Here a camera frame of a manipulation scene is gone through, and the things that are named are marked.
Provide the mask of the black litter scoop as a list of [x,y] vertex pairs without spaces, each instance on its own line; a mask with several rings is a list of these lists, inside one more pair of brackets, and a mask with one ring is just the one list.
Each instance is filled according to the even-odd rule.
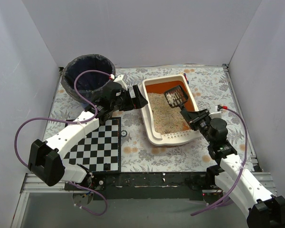
[[185,90],[180,85],[167,90],[163,94],[171,108],[179,107],[180,109],[183,109],[184,104],[189,98]]

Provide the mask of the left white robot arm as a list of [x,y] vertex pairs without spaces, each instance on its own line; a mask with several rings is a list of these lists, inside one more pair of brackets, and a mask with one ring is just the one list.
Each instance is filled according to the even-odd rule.
[[91,104],[67,127],[45,141],[37,139],[32,143],[28,169],[48,186],[60,181],[84,182],[88,170],[80,165],[64,165],[63,159],[87,134],[105,124],[113,112],[141,109],[148,104],[137,85],[133,86],[133,91],[135,97],[119,83],[104,85],[96,91]]

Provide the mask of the white orange litter box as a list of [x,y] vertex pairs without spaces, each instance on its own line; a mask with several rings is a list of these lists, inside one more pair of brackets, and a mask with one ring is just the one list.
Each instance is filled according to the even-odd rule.
[[180,114],[180,108],[170,108],[164,92],[180,85],[188,94],[185,108],[198,111],[197,104],[183,74],[145,79],[141,92],[148,104],[141,109],[148,140],[156,146],[177,146],[201,137],[190,129]]

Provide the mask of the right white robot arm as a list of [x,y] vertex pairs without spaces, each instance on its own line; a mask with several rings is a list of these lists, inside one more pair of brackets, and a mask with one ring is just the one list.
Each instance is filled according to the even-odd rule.
[[275,196],[245,168],[237,151],[227,140],[227,123],[211,118],[209,111],[190,112],[181,107],[181,115],[209,143],[208,151],[217,165],[208,168],[211,180],[225,195],[207,208],[215,208],[229,197],[244,214],[250,228],[285,228],[285,198]]

